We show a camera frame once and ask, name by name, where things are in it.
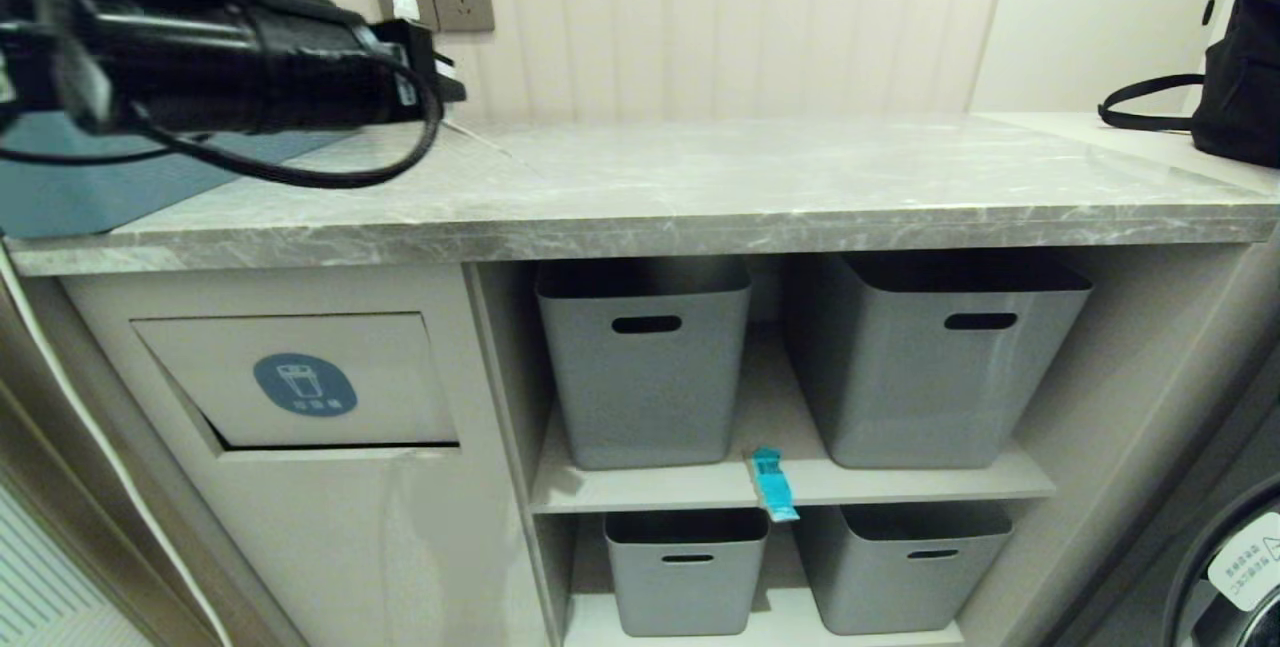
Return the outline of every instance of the cabinet door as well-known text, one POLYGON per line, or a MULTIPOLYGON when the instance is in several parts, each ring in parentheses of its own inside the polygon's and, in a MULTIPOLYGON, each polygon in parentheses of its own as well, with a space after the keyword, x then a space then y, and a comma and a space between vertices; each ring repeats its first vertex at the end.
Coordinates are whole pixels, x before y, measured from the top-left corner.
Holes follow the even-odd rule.
MULTIPOLYGON (((458 265, 65 284, 314 647, 548 643, 458 265), (325 348, 334 337, 344 345, 325 348), (246 373, 269 354, 335 365, 353 409, 320 416, 273 404, 246 373), (361 410, 378 418, 360 422, 361 410)), ((308 402, 333 384, 323 365, 282 365, 271 375, 308 402)))

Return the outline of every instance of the washing machine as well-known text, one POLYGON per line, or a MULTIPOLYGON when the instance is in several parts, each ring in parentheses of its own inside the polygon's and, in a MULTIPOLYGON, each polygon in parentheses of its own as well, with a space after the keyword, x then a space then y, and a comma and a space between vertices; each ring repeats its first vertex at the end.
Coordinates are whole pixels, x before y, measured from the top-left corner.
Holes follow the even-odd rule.
POLYGON ((1280 345, 1046 647, 1280 647, 1280 345))

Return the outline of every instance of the white plug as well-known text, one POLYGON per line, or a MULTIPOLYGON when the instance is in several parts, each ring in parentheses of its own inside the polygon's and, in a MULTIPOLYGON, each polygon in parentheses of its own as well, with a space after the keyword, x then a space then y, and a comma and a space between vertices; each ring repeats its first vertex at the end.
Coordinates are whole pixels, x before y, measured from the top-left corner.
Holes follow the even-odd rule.
POLYGON ((417 0, 392 0, 392 14, 396 19, 408 19, 410 22, 422 20, 417 0))

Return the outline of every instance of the shelf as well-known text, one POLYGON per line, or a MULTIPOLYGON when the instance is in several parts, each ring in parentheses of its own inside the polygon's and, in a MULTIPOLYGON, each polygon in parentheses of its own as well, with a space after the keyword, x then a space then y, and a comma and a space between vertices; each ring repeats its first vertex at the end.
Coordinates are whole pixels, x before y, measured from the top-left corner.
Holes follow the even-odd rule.
POLYGON ((539 514, 754 506, 758 498, 744 456, 765 446, 782 451, 796 505, 1024 500, 1055 492, 1039 465, 1014 443, 987 469, 854 470, 832 463, 781 336, 772 329, 748 337, 733 447, 724 461, 582 470, 570 456, 558 411, 547 432, 531 500, 539 514))
POLYGON ((774 525, 764 551, 760 588, 755 593, 746 632, 726 637, 637 638, 622 632, 613 598, 609 557, 600 521, 581 525, 570 597, 564 647, 963 647, 964 634, 955 623, 937 632, 840 637, 827 632, 787 527, 774 525))

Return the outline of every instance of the marble countertop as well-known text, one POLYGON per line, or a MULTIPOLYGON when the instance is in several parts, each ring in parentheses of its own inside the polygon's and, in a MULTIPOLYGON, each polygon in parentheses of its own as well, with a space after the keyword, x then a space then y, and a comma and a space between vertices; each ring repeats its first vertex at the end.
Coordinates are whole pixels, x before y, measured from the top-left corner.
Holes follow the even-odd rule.
MULTIPOLYGON (((105 234, 10 240, 27 275, 195 269, 1266 241, 1280 173, 1096 115, 758 119, 442 129, 388 184, 239 179, 105 234)), ((291 164, 408 149, 371 128, 291 164)))

